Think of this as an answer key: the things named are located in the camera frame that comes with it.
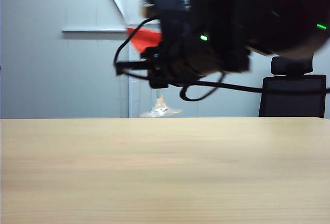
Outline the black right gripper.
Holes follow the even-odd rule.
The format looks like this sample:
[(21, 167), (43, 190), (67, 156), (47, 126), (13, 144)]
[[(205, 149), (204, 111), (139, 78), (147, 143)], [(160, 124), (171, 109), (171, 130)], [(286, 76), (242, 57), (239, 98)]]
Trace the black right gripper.
[(163, 85), (182, 87), (216, 72), (216, 53), (205, 41), (181, 41), (174, 44), (162, 42), (159, 46), (147, 47), (140, 53), (147, 61), (114, 62), (117, 76), (127, 71), (148, 70), (150, 86)]

